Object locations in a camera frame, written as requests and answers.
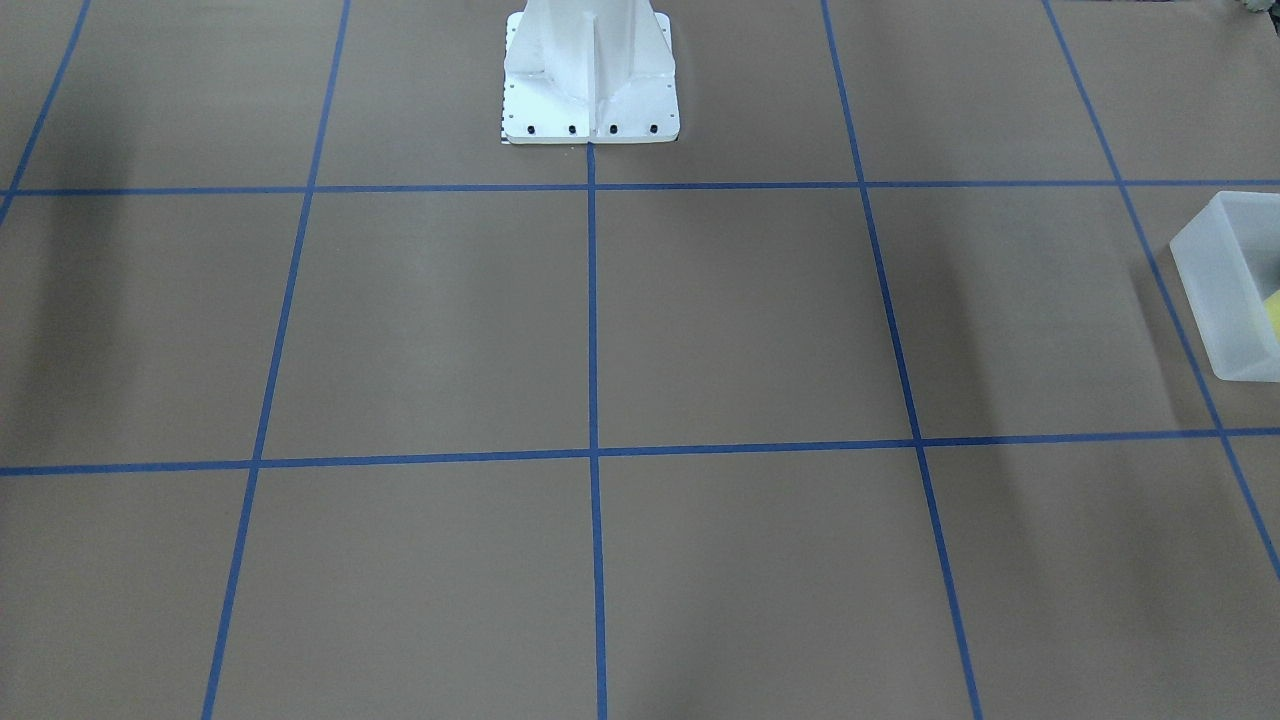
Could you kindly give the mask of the yellow plastic cup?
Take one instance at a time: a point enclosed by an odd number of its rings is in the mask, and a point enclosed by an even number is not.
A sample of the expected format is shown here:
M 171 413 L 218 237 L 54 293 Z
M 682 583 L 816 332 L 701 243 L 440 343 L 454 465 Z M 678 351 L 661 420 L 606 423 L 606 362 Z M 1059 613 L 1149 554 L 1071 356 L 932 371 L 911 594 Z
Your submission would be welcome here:
M 1263 314 L 1276 340 L 1280 337 L 1280 291 L 1276 290 L 1263 302 Z

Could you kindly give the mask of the clear plastic storage box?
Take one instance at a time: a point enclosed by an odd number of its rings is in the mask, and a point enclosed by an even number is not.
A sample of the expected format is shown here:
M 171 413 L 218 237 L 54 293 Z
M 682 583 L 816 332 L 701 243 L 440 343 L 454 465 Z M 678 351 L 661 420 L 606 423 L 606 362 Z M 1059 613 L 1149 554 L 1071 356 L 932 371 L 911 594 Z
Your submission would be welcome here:
M 1172 238 L 1175 260 L 1212 373 L 1275 383 L 1279 196 L 1220 191 Z

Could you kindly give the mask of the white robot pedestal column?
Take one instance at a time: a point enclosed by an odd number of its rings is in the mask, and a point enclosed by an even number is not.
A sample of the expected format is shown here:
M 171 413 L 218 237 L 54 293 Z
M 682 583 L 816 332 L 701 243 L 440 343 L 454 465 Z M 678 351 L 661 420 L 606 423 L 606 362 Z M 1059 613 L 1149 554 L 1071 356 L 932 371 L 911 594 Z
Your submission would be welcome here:
M 500 138 L 668 143 L 681 135 L 671 18 L 649 1 L 527 1 L 506 18 Z

